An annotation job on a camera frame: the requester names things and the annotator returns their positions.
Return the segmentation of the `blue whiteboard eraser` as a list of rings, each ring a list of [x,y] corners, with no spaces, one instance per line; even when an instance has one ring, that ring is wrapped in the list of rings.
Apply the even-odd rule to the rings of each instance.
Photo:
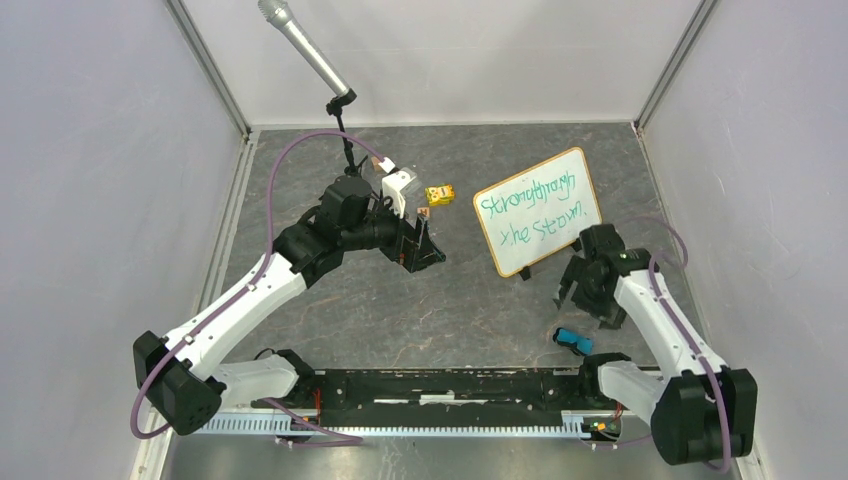
[[[557,328],[552,340],[578,356],[588,356],[593,350],[593,340],[566,328]]]

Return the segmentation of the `yellow framed whiteboard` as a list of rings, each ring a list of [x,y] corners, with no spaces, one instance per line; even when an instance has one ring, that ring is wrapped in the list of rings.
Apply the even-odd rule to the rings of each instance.
[[[495,269],[508,278],[602,222],[584,151],[573,147],[477,192],[473,207]]]

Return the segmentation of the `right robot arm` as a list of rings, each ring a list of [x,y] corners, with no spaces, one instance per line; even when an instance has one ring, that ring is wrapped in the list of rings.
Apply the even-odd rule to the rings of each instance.
[[[616,227],[582,230],[554,297],[571,301],[614,326],[632,319],[652,352],[654,377],[620,353],[586,355],[577,382],[580,400],[602,408],[614,400],[650,429],[669,465],[702,463],[721,473],[753,448],[758,384],[732,368],[698,334],[668,289],[657,260],[626,247]]]

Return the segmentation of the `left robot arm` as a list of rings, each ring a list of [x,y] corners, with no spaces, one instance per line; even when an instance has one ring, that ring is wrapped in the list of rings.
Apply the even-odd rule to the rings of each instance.
[[[338,177],[319,204],[276,235],[250,271],[205,310],[163,336],[146,331],[134,341],[138,398],[179,435],[198,431],[223,407],[265,398],[306,405],[314,381],[297,355],[224,359],[271,313],[338,268],[348,252],[377,249],[410,273],[443,262],[425,216],[407,219],[406,197],[415,182],[408,169],[384,176],[379,191],[363,178]]]

